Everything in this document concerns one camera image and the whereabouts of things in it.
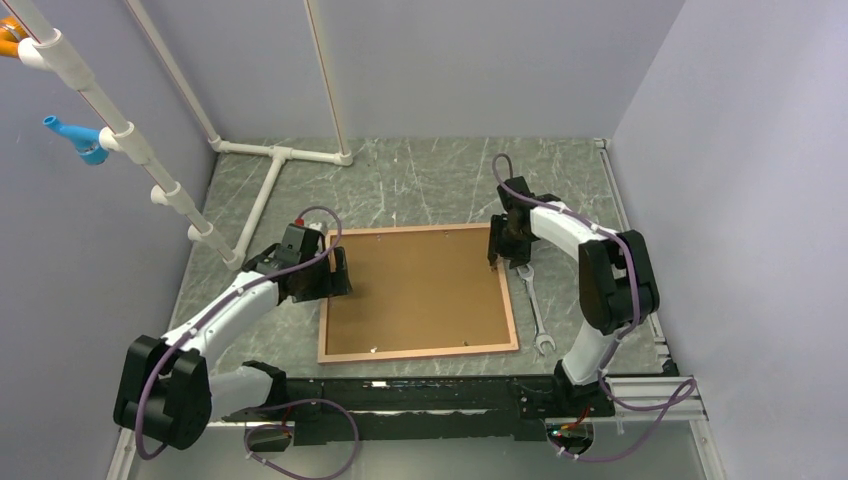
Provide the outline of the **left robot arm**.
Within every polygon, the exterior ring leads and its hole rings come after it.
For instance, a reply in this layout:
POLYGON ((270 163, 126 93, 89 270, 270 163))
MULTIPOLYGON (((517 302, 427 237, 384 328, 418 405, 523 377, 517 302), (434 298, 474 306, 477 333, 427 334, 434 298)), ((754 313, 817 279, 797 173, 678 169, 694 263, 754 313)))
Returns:
POLYGON ((127 350, 113 408, 114 422, 162 447, 185 450, 212 420, 252 410, 264 420, 287 406, 286 373, 260 361, 212 374, 241 334, 287 300, 308 302, 352 290, 341 237, 302 220, 281 241, 246 261, 212 303, 155 338, 141 335, 127 350))

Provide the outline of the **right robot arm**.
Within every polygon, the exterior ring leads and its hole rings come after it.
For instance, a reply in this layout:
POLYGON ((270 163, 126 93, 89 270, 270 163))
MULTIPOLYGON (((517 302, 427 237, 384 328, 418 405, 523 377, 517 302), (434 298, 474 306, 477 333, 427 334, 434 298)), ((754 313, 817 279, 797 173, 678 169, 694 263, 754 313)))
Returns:
POLYGON ((551 401, 574 415, 605 388, 604 376, 619 343, 660 305, 644 237, 615 232, 571 211, 552 195, 533 195, 522 177, 500 181, 504 212, 490 221, 487 258, 507 262, 539 309, 533 284, 532 244, 544 240, 578 263, 578 299, 584 318, 570 350, 557 362, 551 401))

